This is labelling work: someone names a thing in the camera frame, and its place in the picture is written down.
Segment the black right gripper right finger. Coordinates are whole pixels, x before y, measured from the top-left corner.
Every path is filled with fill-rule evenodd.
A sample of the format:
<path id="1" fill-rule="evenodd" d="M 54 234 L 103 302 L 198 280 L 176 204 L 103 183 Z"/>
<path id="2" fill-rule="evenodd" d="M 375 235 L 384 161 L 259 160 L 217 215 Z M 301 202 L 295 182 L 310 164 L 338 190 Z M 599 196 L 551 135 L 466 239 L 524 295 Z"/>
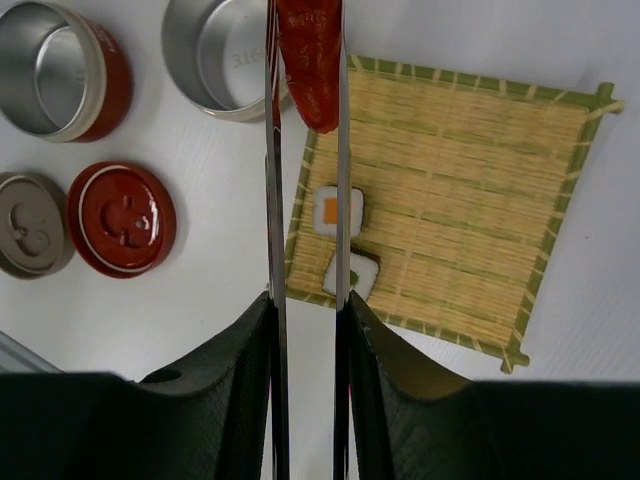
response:
<path id="1" fill-rule="evenodd" d="M 348 304 L 350 387 L 364 479 L 635 479 L 639 387 L 473 381 Z"/>

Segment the red food piece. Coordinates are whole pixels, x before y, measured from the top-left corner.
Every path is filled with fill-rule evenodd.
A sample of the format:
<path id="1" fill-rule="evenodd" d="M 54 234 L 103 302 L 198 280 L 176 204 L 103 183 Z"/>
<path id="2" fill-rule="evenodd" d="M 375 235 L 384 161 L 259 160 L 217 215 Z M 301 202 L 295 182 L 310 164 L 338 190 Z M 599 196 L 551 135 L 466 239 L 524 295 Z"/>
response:
<path id="1" fill-rule="evenodd" d="M 306 126 L 320 134 L 339 121 L 342 7 L 333 0 L 277 3 L 287 87 Z"/>

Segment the steel tongs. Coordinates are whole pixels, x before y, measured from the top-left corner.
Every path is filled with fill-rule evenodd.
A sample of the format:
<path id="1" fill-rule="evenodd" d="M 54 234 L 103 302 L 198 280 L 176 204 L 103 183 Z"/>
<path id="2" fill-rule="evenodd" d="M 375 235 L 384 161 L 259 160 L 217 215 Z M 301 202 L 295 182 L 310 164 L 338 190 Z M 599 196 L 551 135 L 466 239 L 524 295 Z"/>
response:
<path id="1" fill-rule="evenodd" d="M 271 405 L 273 477 L 290 477 L 285 252 L 282 200 L 277 5 L 267 3 L 265 55 L 266 209 L 271 312 Z M 349 337 L 351 156 L 346 46 L 340 45 L 337 167 L 336 331 L 334 373 L 333 477 L 349 477 Z"/>

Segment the orange sushi roll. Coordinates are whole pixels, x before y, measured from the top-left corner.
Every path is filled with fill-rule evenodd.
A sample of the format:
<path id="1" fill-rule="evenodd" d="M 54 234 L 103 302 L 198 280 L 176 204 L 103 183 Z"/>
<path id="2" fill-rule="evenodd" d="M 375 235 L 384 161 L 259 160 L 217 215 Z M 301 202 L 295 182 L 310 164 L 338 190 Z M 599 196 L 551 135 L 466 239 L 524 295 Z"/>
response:
<path id="1" fill-rule="evenodd" d="M 360 234 L 364 220 L 364 194 L 361 190 L 351 190 L 351 215 L 350 235 L 356 237 Z M 315 190 L 312 215 L 314 231 L 323 236 L 337 235 L 338 225 L 338 201 L 337 187 L 324 185 Z"/>

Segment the beige round lid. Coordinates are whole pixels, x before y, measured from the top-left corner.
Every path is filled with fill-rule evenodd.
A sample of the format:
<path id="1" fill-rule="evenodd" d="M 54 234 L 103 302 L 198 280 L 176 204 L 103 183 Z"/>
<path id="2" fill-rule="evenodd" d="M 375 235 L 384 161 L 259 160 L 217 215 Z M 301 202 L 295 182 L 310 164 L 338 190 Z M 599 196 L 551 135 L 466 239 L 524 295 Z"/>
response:
<path id="1" fill-rule="evenodd" d="M 33 280 L 63 269 L 74 254 L 66 194 L 33 171 L 1 174 L 1 270 Z"/>

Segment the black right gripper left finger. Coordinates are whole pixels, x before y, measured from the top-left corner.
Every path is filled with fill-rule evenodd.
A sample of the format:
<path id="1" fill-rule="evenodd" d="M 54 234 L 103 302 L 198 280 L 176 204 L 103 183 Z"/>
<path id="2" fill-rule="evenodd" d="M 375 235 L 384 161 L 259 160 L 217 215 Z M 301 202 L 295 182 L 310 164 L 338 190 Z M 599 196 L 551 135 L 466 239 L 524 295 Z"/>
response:
<path id="1" fill-rule="evenodd" d="M 5 374 L 5 479 L 256 479 L 271 305 L 139 382 L 110 373 Z"/>

